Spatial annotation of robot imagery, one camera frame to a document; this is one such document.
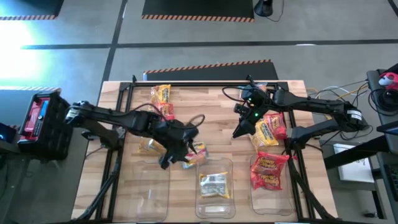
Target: robotic arm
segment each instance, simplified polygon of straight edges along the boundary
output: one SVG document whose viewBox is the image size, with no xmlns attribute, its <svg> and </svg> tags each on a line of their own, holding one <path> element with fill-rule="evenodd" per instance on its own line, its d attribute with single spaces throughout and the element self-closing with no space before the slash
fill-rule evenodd
<svg viewBox="0 0 398 224">
<path fill-rule="evenodd" d="M 161 114 L 137 111 L 137 109 L 122 113 L 91 105 L 87 101 L 80 101 L 70 107 L 65 121 L 75 128 L 89 130 L 98 136 L 101 143 L 108 149 L 122 147 L 121 138 L 125 134 L 123 128 L 133 135 L 152 138 L 166 148 L 166 153 L 159 159 L 159 164 L 163 169 L 168 168 L 170 162 L 188 162 L 185 156 L 188 154 L 188 147 L 195 152 L 192 142 L 199 133 L 197 126 L 192 123 L 183 124 L 178 120 L 166 121 Z M 99 122 L 114 124 L 122 128 L 106 129 Z"/>
<path fill-rule="evenodd" d="M 243 134 L 254 134 L 256 122 L 269 110 L 277 112 L 302 110 L 329 114 L 333 118 L 307 128 L 289 129 L 288 142 L 294 142 L 301 149 L 305 148 L 305 143 L 315 136 L 322 136 L 333 131 L 361 131 L 368 127 L 360 110 L 348 101 L 299 97 L 285 90 L 264 92 L 253 82 L 244 88 L 242 99 L 246 102 L 246 106 L 245 103 L 243 105 L 237 103 L 234 108 L 234 112 L 240 114 L 238 127 L 233 133 L 234 138 Z"/>
</svg>

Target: gray floor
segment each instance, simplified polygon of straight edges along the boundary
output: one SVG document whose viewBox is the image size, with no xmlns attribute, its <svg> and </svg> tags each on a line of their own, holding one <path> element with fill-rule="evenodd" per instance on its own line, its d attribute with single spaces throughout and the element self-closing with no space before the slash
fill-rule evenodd
<svg viewBox="0 0 398 224">
<path fill-rule="evenodd" d="M 96 103 L 109 49 L 18 48 L 32 44 L 110 44 L 121 3 L 65 0 L 55 21 L 0 21 L 5 34 L 0 35 L 0 85 L 59 86 L 69 102 L 84 99 Z M 128 1 L 119 43 L 398 39 L 398 17 L 387 0 L 285 0 L 280 22 L 256 17 L 253 24 L 141 20 L 143 3 Z M 280 6 L 281 1 L 276 0 L 274 17 L 279 15 Z M 271 59 L 281 80 L 304 80 L 307 87 L 322 89 L 364 80 L 366 71 L 390 67 L 397 58 L 398 44 L 117 49 L 109 79 L 130 80 L 136 75 L 142 80 L 144 70 Z M 377 114 L 366 99 L 360 97 L 359 109 L 376 127 Z M 316 122 L 324 119 L 318 115 L 314 118 Z M 356 141 L 375 136 L 378 133 L 374 131 Z M 59 169 L 37 162 L 30 165 L 33 176 L 24 180 L 11 211 L 12 219 L 48 223 L 70 218 L 86 142 L 77 137 L 74 144 Z M 393 222 L 391 214 L 387 220 L 361 216 L 366 210 L 374 210 L 367 192 L 333 188 L 333 196 L 344 220 Z"/>
</svg>

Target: snack bag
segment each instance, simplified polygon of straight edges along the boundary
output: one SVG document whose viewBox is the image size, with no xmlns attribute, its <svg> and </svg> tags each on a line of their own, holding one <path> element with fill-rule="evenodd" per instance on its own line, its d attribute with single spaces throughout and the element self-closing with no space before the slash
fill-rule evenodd
<svg viewBox="0 0 398 224">
<path fill-rule="evenodd" d="M 201 197 L 206 198 L 220 196 L 223 198 L 229 198 L 227 174 L 228 172 L 209 175 L 200 174 L 199 180 Z"/>
<path fill-rule="evenodd" d="M 272 174 L 260 174 L 251 171 L 250 179 L 254 190 L 259 187 L 263 187 L 267 190 L 282 190 L 282 187 L 280 187 L 280 176 Z"/>
<path fill-rule="evenodd" d="M 258 152 L 258 149 L 261 147 L 277 146 L 279 144 L 265 121 L 258 121 L 256 123 L 256 133 L 254 135 L 249 134 L 249 137 L 256 152 Z"/>
<path fill-rule="evenodd" d="M 265 114 L 264 121 L 267 122 L 271 133 L 276 139 L 286 139 L 286 127 L 283 113 Z"/>
<path fill-rule="evenodd" d="M 150 89 L 150 102 L 156 103 L 168 103 L 170 101 L 170 89 L 171 85 L 160 85 L 154 86 Z"/>
<path fill-rule="evenodd" d="M 174 118 L 174 107 L 172 103 L 156 103 L 155 106 L 162 112 L 166 120 L 175 119 Z"/>
<path fill-rule="evenodd" d="M 188 159 L 189 162 L 181 162 L 181 166 L 183 169 L 189 169 L 196 164 L 204 164 L 207 160 L 207 157 L 209 156 L 205 143 L 194 142 L 193 147 L 198 154 L 195 154 L 192 150 L 189 150 L 189 153 L 185 156 L 185 158 Z"/>
<path fill-rule="evenodd" d="M 138 153 L 145 155 L 162 155 L 166 153 L 166 149 L 153 139 L 142 138 L 138 146 Z"/>
<path fill-rule="evenodd" d="M 266 152 L 258 152 L 255 163 L 251 166 L 251 171 L 265 175 L 280 176 L 289 156 L 278 156 Z"/>
</svg>

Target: red snack bag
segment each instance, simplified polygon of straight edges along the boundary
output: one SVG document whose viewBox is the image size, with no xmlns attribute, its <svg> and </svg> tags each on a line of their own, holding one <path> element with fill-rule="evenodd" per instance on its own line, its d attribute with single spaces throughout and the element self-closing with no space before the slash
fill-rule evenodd
<svg viewBox="0 0 398 224">
<path fill-rule="evenodd" d="M 282 190 L 280 187 L 280 176 L 272 174 L 260 174 L 251 171 L 251 182 L 253 184 L 254 190 L 259 187 L 264 187 L 267 190 Z"/>
<path fill-rule="evenodd" d="M 264 121 L 267 122 L 271 133 L 276 139 L 286 139 L 286 127 L 283 113 L 265 114 Z"/>
<path fill-rule="evenodd" d="M 255 163 L 251 166 L 251 171 L 264 174 L 280 176 L 289 156 L 278 156 L 266 152 L 258 152 Z"/>
<path fill-rule="evenodd" d="M 172 103 L 157 103 L 155 106 L 167 120 L 174 119 L 174 107 Z"/>
</svg>

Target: plastic container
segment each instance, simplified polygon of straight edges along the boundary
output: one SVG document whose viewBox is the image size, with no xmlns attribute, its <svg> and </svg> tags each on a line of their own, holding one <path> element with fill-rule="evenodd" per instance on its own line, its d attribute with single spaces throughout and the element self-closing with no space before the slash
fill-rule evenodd
<svg viewBox="0 0 398 224">
<path fill-rule="evenodd" d="M 162 222 L 169 204 L 170 169 L 163 170 L 158 162 L 134 162 L 129 173 L 129 187 L 124 198 L 130 206 L 131 222 Z"/>
<path fill-rule="evenodd" d="M 255 163 L 257 155 L 250 159 L 250 167 Z M 273 214 L 287 216 L 293 213 L 292 205 L 292 186 L 290 184 L 290 173 L 287 168 L 287 163 L 280 173 L 280 186 L 282 190 L 267 190 L 258 188 L 254 190 L 253 184 L 250 181 L 250 199 L 251 208 L 259 215 Z"/>
<path fill-rule="evenodd" d="M 200 174 L 226 174 L 227 188 L 229 198 L 220 196 L 205 197 L 201 196 Z M 207 163 L 197 166 L 197 196 L 196 196 L 196 214 L 199 218 L 233 218 L 235 216 L 235 202 L 233 190 L 233 163 L 230 159 L 212 159 Z"/>
</svg>

